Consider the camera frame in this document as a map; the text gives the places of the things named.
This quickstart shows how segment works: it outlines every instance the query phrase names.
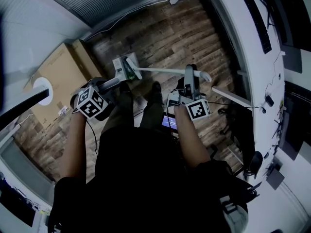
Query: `wooden floor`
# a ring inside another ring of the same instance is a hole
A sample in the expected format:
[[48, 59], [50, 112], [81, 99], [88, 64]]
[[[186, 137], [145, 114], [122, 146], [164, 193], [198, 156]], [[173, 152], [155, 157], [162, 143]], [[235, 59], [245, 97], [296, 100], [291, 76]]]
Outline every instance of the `wooden floor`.
[[[199, 0], [181, 0], [171, 6], [169, 2], [156, 4], [120, 21], [109, 33], [102, 33], [87, 42], [93, 51], [104, 72], [109, 78], [114, 77], [112, 60], [131, 52], [135, 52], [140, 67], [154, 68], [179, 68], [187, 64], [196, 64], [198, 70], [208, 72], [212, 83], [200, 80], [200, 90], [207, 95], [210, 102], [225, 102], [211, 90], [217, 84], [234, 91], [235, 76], [232, 75], [231, 63], [233, 57], [228, 50], [228, 41], [217, 29], [215, 23]], [[142, 81], [132, 81], [135, 102], [134, 114], [143, 109], [147, 104], [147, 93], [153, 81], [159, 81], [162, 86], [163, 98], [172, 91], [180, 76], [168, 74], [143, 73]], [[210, 104], [212, 114], [209, 118], [195, 122], [197, 132], [204, 145], [208, 148], [211, 144], [221, 149], [219, 157], [228, 161], [232, 169], [238, 170], [240, 164], [226, 149], [230, 144], [227, 136], [222, 136], [219, 131], [226, 124], [226, 118], [218, 115], [217, 110], [223, 105]], [[31, 113], [27, 111], [20, 119], [21, 122]], [[139, 126], [140, 114], [135, 119]], [[27, 119], [15, 135], [15, 141], [24, 153], [48, 177], [59, 180], [60, 157], [64, 151], [70, 122], [70, 112], [61, 116], [52, 127], [42, 129], [34, 116]], [[105, 122], [93, 124], [97, 139]], [[94, 153], [95, 140], [88, 126], [86, 126], [87, 150], [87, 180], [94, 177], [96, 154]]]

